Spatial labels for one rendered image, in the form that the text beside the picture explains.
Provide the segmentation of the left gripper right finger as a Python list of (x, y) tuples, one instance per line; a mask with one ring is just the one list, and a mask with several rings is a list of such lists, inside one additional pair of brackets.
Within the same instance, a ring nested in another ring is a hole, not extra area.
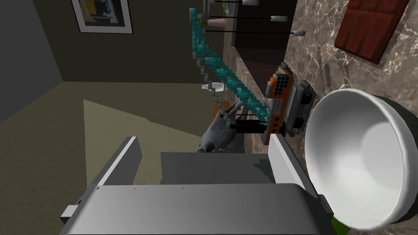
[(268, 157), (277, 184), (297, 184), (314, 198), (318, 197), (308, 175), (281, 134), (270, 135)]

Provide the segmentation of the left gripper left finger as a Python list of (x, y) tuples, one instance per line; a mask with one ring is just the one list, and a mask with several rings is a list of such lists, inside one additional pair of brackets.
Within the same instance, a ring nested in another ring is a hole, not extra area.
[(132, 185), (138, 171), (142, 152), (137, 137), (127, 137), (97, 174), (88, 191), (99, 186)]

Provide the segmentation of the orange and grey blocky appliance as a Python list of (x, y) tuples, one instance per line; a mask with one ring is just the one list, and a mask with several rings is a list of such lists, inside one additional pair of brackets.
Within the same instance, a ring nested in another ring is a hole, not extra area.
[(267, 83), (264, 106), (269, 111), (267, 127), (260, 135), (263, 144), (269, 144), (271, 134), (294, 137), (308, 122), (316, 92), (302, 80), (296, 83), (293, 71), (282, 62)]

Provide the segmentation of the grey lumpy figure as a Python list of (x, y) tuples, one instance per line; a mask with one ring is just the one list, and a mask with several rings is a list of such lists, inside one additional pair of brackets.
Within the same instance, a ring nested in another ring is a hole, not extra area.
[(219, 110), (200, 140), (199, 153), (245, 153), (245, 134), (227, 127), (227, 122)]

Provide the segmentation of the white bowl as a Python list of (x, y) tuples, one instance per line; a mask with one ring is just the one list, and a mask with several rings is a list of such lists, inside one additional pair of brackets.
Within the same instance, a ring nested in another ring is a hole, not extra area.
[(307, 123), (305, 160), (317, 192), (350, 228), (378, 230), (418, 214), (418, 117), (389, 98), (329, 93)]

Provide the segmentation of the teal lattice rack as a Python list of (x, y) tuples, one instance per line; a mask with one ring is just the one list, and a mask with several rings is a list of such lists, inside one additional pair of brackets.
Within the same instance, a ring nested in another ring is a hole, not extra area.
[(201, 69), (201, 74), (207, 77), (205, 67), (211, 69), (217, 77), (230, 89), (236, 97), (254, 114), (262, 127), (267, 126), (270, 112), (261, 101), (249, 90), (238, 76), (218, 57), (209, 45), (206, 45), (204, 28), (201, 26), (201, 16), (197, 14), (195, 8), (190, 8), (189, 19), (191, 23), (192, 56), (196, 60), (197, 66)]

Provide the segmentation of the framed picture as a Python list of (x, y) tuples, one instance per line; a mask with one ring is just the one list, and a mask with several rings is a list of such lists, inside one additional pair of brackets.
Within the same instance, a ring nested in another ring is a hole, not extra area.
[(128, 0), (71, 0), (81, 33), (133, 34)]

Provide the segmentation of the dark red wooden board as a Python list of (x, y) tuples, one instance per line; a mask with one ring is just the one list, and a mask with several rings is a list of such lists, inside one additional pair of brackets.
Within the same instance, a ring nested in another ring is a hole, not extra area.
[(379, 64), (409, 0), (349, 0), (334, 46)]

